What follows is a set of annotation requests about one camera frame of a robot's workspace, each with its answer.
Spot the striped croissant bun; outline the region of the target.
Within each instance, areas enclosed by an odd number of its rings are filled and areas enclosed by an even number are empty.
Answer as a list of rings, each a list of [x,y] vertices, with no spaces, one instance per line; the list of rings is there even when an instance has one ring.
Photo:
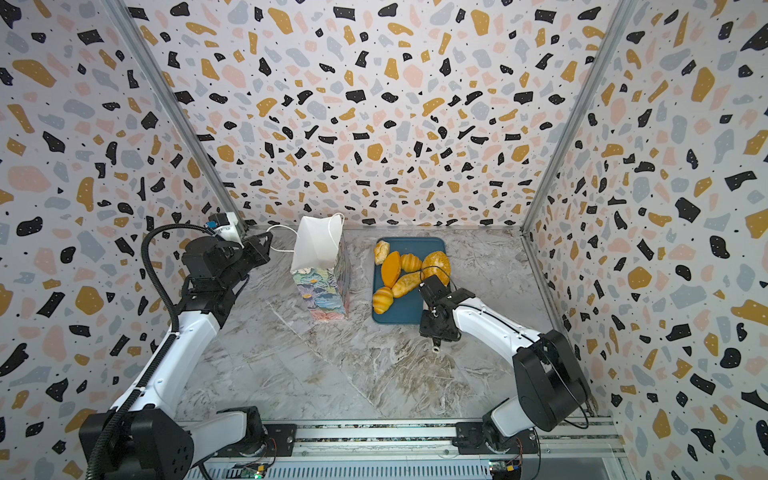
[[[377,315],[386,313],[394,303],[394,293],[391,288],[384,286],[372,296],[373,311]]]

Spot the floral paper bag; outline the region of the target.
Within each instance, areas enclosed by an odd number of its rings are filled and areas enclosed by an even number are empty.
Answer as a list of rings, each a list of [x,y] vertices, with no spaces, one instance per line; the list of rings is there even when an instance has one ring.
[[[297,229],[284,228],[295,235],[293,246],[272,247],[280,253],[291,253],[290,274],[314,320],[344,320],[350,310],[350,262],[344,240],[345,217],[334,213],[329,217],[303,217]]]

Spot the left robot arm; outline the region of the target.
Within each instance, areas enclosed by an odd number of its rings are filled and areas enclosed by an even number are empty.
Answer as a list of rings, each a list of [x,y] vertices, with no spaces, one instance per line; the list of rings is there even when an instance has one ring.
[[[181,257],[188,271],[178,302],[163,293],[169,330],[130,387],[103,413],[87,417],[79,439],[89,479],[183,479],[227,447],[246,454],[270,446],[255,407],[225,409],[184,427],[178,403],[195,365],[225,325],[257,267],[267,264],[273,236],[199,227]]]

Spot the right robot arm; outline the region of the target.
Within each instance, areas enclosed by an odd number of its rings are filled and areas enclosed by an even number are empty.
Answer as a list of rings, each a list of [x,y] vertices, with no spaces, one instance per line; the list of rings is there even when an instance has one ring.
[[[588,382],[561,332],[540,333],[515,323],[436,276],[423,280],[419,292],[425,305],[420,334],[435,347],[468,334],[513,368],[516,396],[483,416],[482,441],[490,450],[505,452],[516,435],[534,428],[550,432],[576,411],[586,411]]]

